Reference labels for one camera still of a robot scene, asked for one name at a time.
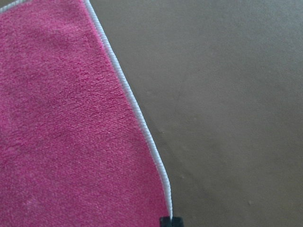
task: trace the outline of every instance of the brown surface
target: brown surface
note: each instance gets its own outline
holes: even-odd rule
[[[187,227],[303,226],[303,2],[92,5],[162,156],[174,214]]]

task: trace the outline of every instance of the black object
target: black object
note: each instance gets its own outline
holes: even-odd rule
[[[180,217],[162,217],[160,218],[160,227],[184,227],[183,219]]]

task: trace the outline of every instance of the white stitched edge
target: white stitched edge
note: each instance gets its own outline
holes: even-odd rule
[[[2,8],[0,8],[0,13],[3,13],[5,12],[6,10],[12,8],[13,6],[16,6],[22,2],[25,2],[27,0],[16,0],[12,3],[10,3],[9,5],[6,5]],[[106,49],[106,52],[107,54],[109,55],[110,59],[111,59],[111,62],[113,64],[113,67],[114,69],[116,70],[116,73],[120,79],[120,83],[124,89],[124,92],[127,96],[127,99],[128,101],[130,102],[130,104],[132,105],[132,108],[133,108],[133,111],[135,112],[135,115],[137,117],[137,120],[140,124],[140,127],[142,129],[142,132],[144,134],[144,137],[147,141],[147,144],[149,146],[149,149],[151,151],[151,155],[152,155],[152,158],[154,160],[154,163],[157,167],[157,170],[160,174],[160,178],[161,178],[161,181],[162,181],[162,184],[163,184],[163,188],[164,188],[164,193],[165,193],[165,198],[166,198],[166,205],[167,205],[167,209],[168,209],[168,212],[169,212],[169,215],[170,215],[170,218],[172,218],[172,201],[171,201],[171,190],[170,190],[170,183],[169,183],[169,178],[167,176],[167,173],[166,173],[166,170],[165,170],[165,167],[162,163],[162,160],[161,160],[161,157],[159,155],[159,152],[157,150],[157,147],[155,145],[155,142],[153,141],[153,138],[152,138],[152,135],[146,125],[146,122],[145,122],[145,119],[142,115],[142,112],[139,108],[139,105],[133,95],[133,92],[131,90],[131,88],[129,87],[129,84],[125,78],[125,75],[124,73],[122,72],[122,69],[120,67],[120,64],[118,62],[118,59],[117,57],[115,56],[110,44],[109,44],[109,41],[104,33],[104,30],[98,20],[98,17],[90,3],[89,0],[83,0],[90,16],[91,16],[91,19],[92,21],[94,22],[94,25],[96,27],[96,30],[98,31],[99,35],[100,35],[100,38],[102,40],[102,43]]]
[[[18,4],[22,3],[22,2],[25,2],[25,1],[26,1],[26,0],[16,0],[16,1],[14,1],[14,2],[12,2],[12,3],[8,4],[8,5],[6,5],[6,6],[3,6],[2,8],[0,8],[0,13],[3,13],[3,12],[5,12],[6,10],[12,8],[13,6],[16,6],[16,5],[18,5]]]

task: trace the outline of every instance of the fabric texture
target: fabric texture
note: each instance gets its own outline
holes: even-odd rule
[[[156,227],[168,215],[84,2],[0,14],[0,227]]]

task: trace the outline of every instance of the pink microfiber towel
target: pink microfiber towel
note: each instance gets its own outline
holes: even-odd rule
[[[88,0],[0,9],[0,227],[158,227],[169,182]]]

